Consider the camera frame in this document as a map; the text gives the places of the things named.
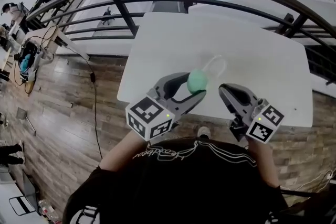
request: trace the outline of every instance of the black t-shirt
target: black t-shirt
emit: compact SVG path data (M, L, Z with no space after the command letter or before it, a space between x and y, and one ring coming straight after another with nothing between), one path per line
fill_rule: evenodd
M136 154L119 172L97 168L73 193L63 223L85 206L100 223L265 223L287 207L242 147L212 140L164 141Z

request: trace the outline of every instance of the black and white square pattern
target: black and white square pattern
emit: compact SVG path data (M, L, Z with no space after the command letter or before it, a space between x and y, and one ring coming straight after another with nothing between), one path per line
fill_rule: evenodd
M271 105L263 112L263 115L275 126L278 126L279 123L284 118L284 115L282 115L278 110L276 110Z
M272 134L273 130L263 126L262 124L255 122L254 126L252 127L249 135L254 136L257 140L261 140L263 142L267 141L267 139Z
M160 134L163 134L164 132L168 131L169 130L169 127L170 127L170 124L172 122L172 119L164 122L164 123L161 123L155 127L153 127L151 129L151 135L150 135L150 139L152 139L153 137L156 137Z
M131 111L133 111L140 119L148 124L154 120L156 116L158 116L163 111L163 109L154 101L146 97L133 106Z
M146 134L146 128L142 126L142 124L137 121L132 115L128 114L128 122L129 125L138 133L140 134L143 138L145 138Z

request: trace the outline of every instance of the white board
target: white board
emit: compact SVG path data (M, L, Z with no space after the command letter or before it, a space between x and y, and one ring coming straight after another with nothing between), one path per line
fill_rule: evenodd
M227 68L190 113L233 119L218 86L236 83L266 98L285 115L283 125L312 126L312 90L303 45L228 18L147 13L136 35L118 92L132 102L163 76L202 68L222 55ZM180 92L186 97L187 89Z

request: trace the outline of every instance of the green ball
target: green ball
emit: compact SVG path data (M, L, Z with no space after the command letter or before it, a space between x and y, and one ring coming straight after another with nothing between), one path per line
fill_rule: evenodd
M203 70L194 69L190 72L187 80L187 87L190 93L205 90L207 84L208 78Z

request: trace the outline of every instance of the white marker cube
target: white marker cube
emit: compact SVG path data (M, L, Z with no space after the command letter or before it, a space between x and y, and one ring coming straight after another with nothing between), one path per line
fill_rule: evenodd
M269 104L253 119L246 135L267 144L279 129L284 117L281 112Z
M126 107L127 124L146 141L170 131L174 119L173 113L148 95Z

